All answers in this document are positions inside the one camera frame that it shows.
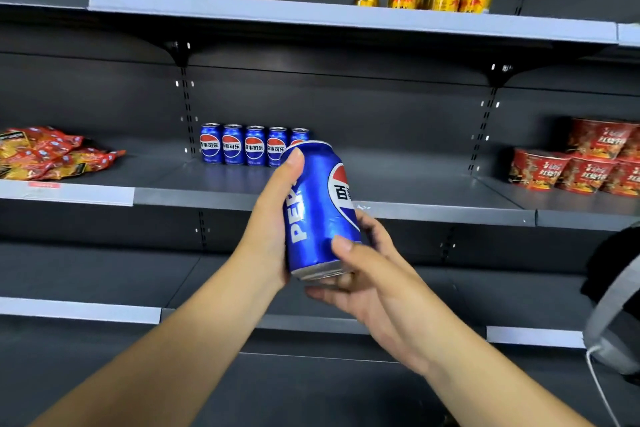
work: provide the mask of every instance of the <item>pepsi logo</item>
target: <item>pepsi logo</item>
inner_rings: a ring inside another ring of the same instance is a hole
[[[267,140],[267,153],[271,160],[280,160],[285,148],[287,148],[285,143],[277,137]]]
[[[244,140],[244,152],[250,159],[260,159],[264,154],[264,142],[258,137],[247,137]]]
[[[242,152],[242,144],[240,139],[233,135],[222,136],[222,152],[225,153],[225,157],[234,158]]]
[[[207,157],[213,157],[220,152],[220,140],[210,133],[200,134],[200,150]]]
[[[349,221],[356,230],[360,231],[360,228],[358,228],[356,224],[356,211],[351,202],[351,190],[349,189],[347,174],[344,172],[344,164],[338,162],[338,164],[333,166],[333,169],[329,172],[327,186],[333,206],[335,206],[345,220]]]

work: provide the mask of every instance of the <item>pile of snack bags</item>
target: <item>pile of snack bags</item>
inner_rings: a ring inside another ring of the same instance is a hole
[[[50,126],[8,128],[0,133],[0,179],[42,181],[96,172],[113,164],[124,150],[83,146],[84,137]]]

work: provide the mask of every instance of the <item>person's left hand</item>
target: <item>person's left hand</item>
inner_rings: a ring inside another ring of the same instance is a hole
[[[305,156],[294,149],[276,169],[251,212],[240,243],[233,256],[242,257],[264,271],[282,288],[289,279],[285,267],[285,229],[282,205],[305,167]]]

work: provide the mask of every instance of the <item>fingernail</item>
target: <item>fingernail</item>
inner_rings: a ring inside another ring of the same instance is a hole
[[[341,237],[340,235],[336,235],[333,237],[333,250],[336,253],[347,254],[353,248],[353,242],[348,240],[345,237]]]
[[[302,151],[298,148],[295,148],[291,151],[285,164],[296,165],[300,162],[300,158],[302,157]]]

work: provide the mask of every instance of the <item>white cable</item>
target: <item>white cable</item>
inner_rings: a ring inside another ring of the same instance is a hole
[[[609,406],[609,402],[607,401],[607,397],[604,395],[604,391],[602,391],[602,387],[600,386],[600,382],[598,381],[598,377],[596,376],[596,372],[593,369],[593,363],[591,362],[591,355],[593,353],[595,353],[597,350],[601,350],[602,346],[600,344],[596,344],[595,346],[591,346],[588,350],[587,350],[587,366],[589,367],[589,371],[591,372],[591,376],[593,377],[593,381],[596,383],[596,388],[598,389],[598,393],[600,393],[600,397],[602,398],[602,401],[604,402],[604,406],[607,408],[607,412],[609,413],[609,416],[611,417],[611,420],[613,420],[613,423],[616,427],[620,427],[620,422],[618,422],[618,419],[616,418],[616,415],[613,413],[613,410],[611,409],[611,406]]]

